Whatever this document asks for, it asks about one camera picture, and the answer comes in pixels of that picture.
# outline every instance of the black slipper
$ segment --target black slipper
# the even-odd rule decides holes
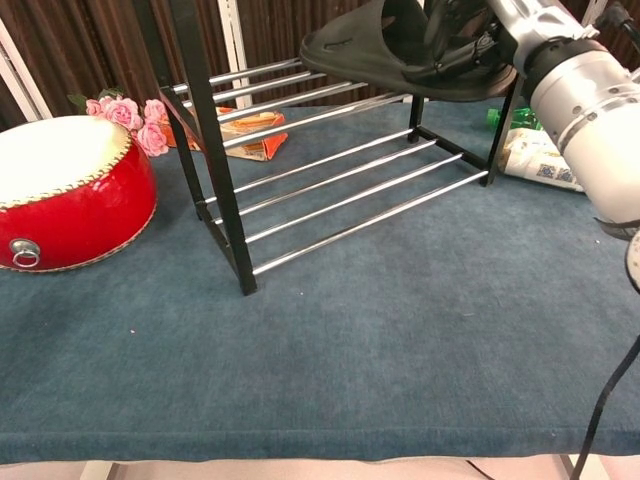
[[[456,61],[468,59],[480,40],[455,37],[451,25],[458,25],[444,23],[451,17],[438,15],[443,8],[446,0],[433,2],[430,24],[415,0],[372,0],[307,35],[300,57],[311,70],[431,100],[473,102],[504,93],[515,70],[501,61],[460,68]]]

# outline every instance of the drum ring handle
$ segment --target drum ring handle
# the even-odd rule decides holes
[[[14,253],[13,264],[16,267],[33,268],[40,263],[40,247],[31,240],[16,238],[9,243],[9,248]],[[32,261],[25,263],[24,259],[26,258],[32,259]]]

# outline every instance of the rack leg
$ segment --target rack leg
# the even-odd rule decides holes
[[[142,39],[147,46],[147,53],[158,82],[158,87],[171,85],[169,61],[162,45],[160,30],[153,14],[150,0],[136,0],[133,5]]]
[[[227,232],[235,272],[243,293],[249,295],[257,290],[257,284],[245,240],[244,226],[238,212],[238,203],[220,132],[216,106],[211,96],[209,71],[203,61],[206,55],[202,35],[198,28],[196,5],[192,0],[170,0],[169,6],[176,38],[182,53],[182,62],[195,110],[197,128],[202,137],[202,149]]]
[[[409,143],[416,143],[418,140],[420,140],[420,135],[418,134],[417,128],[420,126],[420,123],[422,123],[423,111],[424,97],[414,95],[413,101],[411,102],[411,117],[409,118],[409,128],[413,128],[413,132],[411,132],[407,137]]]
[[[524,77],[518,75],[516,81],[509,87],[509,92],[502,105],[502,113],[500,114],[500,123],[498,124],[498,130],[495,137],[493,137],[493,145],[491,146],[491,152],[487,161],[487,170],[489,175],[483,178],[481,185],[488,187],[493,183],[498,173],[498,159],[502,155],[504,149],[504,143],[507,140],[507,134],[511,127],[511,120],[513,119],[513,111],[518,104],[518,99],[522,93],[522,86],[524,85]]]
[[[196,172],[196,166],[193,163],[193,157],[191,155],[191,149],[189,148],[189,142],[187,140],[187,134],[182,127],[180,121],[176,118],[170,109],[167,109],[167,116],[169,117],[169,123],[171,124],[171,130],[176,140],[176,148],[178,149],[178,156],[180,157],[180,163],[184,170],[184,176],[187,179],[187,185],[191,192],[191,198],[193,204],[196,205],[196,214],[198,219],[202,220],[202,217],[197,211],[197,205],[204,203],[204,194],[202,193],[202,187],[200,186],[200,180],[198,173]]]

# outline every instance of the shoe rack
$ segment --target shoe rack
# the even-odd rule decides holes
[[[325,247],[335,241],[355,234],[374,224],[382,222],[394,215],[398,215],[406,210],[425,204],[430,200],[445,193],[455,190],[463,185],[472,182],[480,182],[488,186],[493,182],[497,172],[497,157],[499,156],[508,127],[511,124],[512,113],[516,105],[516,100],[520,96],[522,79],[518,78],[510,87],[504,102],[501,123],[494,138],[493,146],[488,158],[481,158],[464,148],[456,145],[455,142],[435,134],[421,125],[424,98],[413,97],[411,104],[411,114],[407,119],[407,128],[401,131],[389,132],[388,135],[369,141],[361,145],[354,145],[342,152],[337,152],[325,158],[310,158],[309,162],[288,171],[272,174],[256,179],[245,185],[234,187],[226,150],[233,147],[255,143],[275,134],[290,132],[305,128],[319,122],[330,122],[331,120],[357,115],[362,112],[373,110],[379,106],[394,102],[401,102],[408,95],[388,93],[384,95],[367,98],[347,105],[340,105],[320,113],[310,115],[306,118],[287,122],[282,125],[264,128],[241,137],[230,140],[223,140],[220,132],[220,124],[258,114],[260,112],[271,111],[282,107],[298,105],[311,100],[316,100],[332,95],[355,90],[366,86],[364,83],[351,81],[338,81],[328,86],[311,89],[304,93],[296,94],[286,98],[271,100],[265,103],[252,105],[230,113],[218,115],[216,105],[222,102],[233,100],[246,95],[264,92],[285,85],[307,82],[308,80],[324,77],[318,72],[306,71],[299,59],[293,58],[281,62],[249,68],[239,72],[223,73],[214,77],[209,77],[205,62],[205,51],[203,40],[199,32],[197,22],[197,11],[193,0],[169,0],[171,17],[177,38],[177,49],[184,64],[186,83],[172,85],[169,81],[169,66],[163,48],[158,25],[155,22],[152,7],[149,0],[136,0],[134,7],[136,16],[141,27],[143,39],[146,44],[153,69],[158,81],[160,98],[167,107],[169,121],[174,132],[176,146],[180,156],[182,168],[184,170],[187,185],[189,187],[193,204],[198,218],[211,233],[214,241],[220,247],[221,252],[227,258],[229,265],[236,273],[240,287],[244,294],[248,295],[256,291],[256,277],[266,272],[270,272],[287,262],[302,257],[309,252]],[[231,84],[237,80],[246,80],[260,76],[265,73],[276,73],[277,77],[268,81],[261,81],[240,88],[231,88],[219,93],[213,93],[213,87]],[[189,150],[187,142],[188,132],[201,148],[208,167],[209,177],[215,195],[206,198],[203,194],[200,179],[196,173],[196,168]],[[348,155],[363,151],[375,150],[376,146],[390,142],[398,138],[406,138],[407,147],[391,155],[384,155],[369,160],[357,167],[349,168],[337,175],[327,176],[323,174],[322,166],[330,162],[344,158]],[[439,148],[446,152],[446,158],[434,163],[426,164],[423,167],[370,187],[360,193],[346,198],[335,199],[330,205],[308,213],[304,216],[292,218],[285,223],[277,223],[272,227],[251,235],[245,233],[245,216],[258,210],[265,209],[263,215],[268,215],[271,208],[276,207],[280,202],[293,199],[300,200],[304,194],[310,191],[323,188],[334,182],[348,181],[350,177],[363,174],[368,170],[376,168],[406,155],[429,148]],[[254,266],[251,257],[251,249],[258,246],[259,241],[270,235],[281,232],[285,229],[295,228],[304,222],[311,221],[322,215],[329,214],[345,205],[358,202],[364,198],[375,195],[389,188],[399,187],[402,183],[426,175],[436,169],[443,168],[454,162],[466,162],[475,167],[475,172],[465,178],[453,183],[442,185],[435,190],[426,191],[424,194],[413,198],[405,203],[396,205],[386,211],[380,212],[369,218],[363,219],[348,228],[338,232],[327,232],[326,236],[317,241],[302,245],[299,248],[286,252],[277,258],[273,258],[261,265]],[[247,190],[259,189],[261,186],[278,182],[283,178],[299,174],[303,171],[313,170],[317,181],[294,191],[287,191],[271,196],[259,203],[240,208],[238,206],[237,195]],[[220,212],[217,218],[213,213],[216,206]]]

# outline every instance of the green bottle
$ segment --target green bottle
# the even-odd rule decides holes
[[[500,122],[500,110],[490,108],[487,113],[487,123],[496,130]],[[513,112],[511,120],[511,128],[529,128],[531,130],[544,130],[540,121],[536,118],[536,114],[530,108],[516,108]]]

